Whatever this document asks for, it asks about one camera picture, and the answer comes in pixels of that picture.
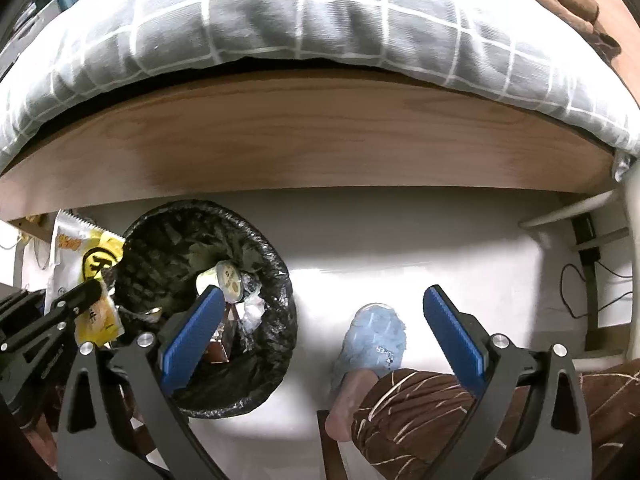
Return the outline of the person left hand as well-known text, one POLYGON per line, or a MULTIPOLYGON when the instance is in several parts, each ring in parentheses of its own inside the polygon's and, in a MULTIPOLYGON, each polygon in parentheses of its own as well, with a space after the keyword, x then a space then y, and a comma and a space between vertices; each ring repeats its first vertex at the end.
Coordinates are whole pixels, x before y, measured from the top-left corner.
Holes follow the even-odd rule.
POLYGON ((46 416, 41 415, 34 426, 23 431, 37 454, 53 470, 58 471, 58 446, 46 416))

